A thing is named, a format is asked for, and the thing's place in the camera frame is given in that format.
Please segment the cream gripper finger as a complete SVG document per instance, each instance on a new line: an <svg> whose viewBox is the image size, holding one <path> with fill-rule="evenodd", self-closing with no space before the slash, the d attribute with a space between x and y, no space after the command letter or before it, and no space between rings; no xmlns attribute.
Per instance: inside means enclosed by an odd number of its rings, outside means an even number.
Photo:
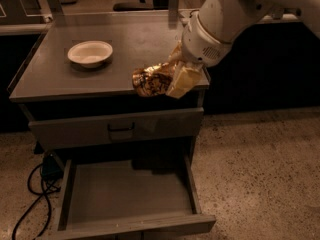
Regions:
<svg viewBox="0 0 320 240"><path fill-rule="evenodd" d="M183 97L201 80L202 68L203 65L199 63L178 61L166 95L176 99Z"/></svg>
<svg viewBox="0 0 320 240"><path fill-rule="evenodd" d="M169 63L178 63L182 60L182 44L178 42L168 57Z"/></svg>

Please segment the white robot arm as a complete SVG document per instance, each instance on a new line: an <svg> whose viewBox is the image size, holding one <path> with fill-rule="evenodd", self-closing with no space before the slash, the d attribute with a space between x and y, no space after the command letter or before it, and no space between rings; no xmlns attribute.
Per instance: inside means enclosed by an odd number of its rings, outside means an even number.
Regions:
<svg viewBox="0 0 320 240"><path fill-rule="evenodd" d="M285 11L320 37L320 0L205 0L169 57L175 73L166 95L184 96L200 81L201 70L219 64L244 30L265 16L280 19Z"/></svg>

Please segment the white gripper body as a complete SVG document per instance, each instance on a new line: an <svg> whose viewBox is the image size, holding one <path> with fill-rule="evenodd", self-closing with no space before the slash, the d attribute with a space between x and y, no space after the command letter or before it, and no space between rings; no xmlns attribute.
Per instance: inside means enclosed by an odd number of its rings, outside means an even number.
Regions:
<svg viewBox="0 0 320 240"><path fill-rule="evenodd" d="M209 34L202 26L198 12L192 14L181 36L182 56L186 60L213 67L220 63L231 48L230 43L220 42Z"/></svg>

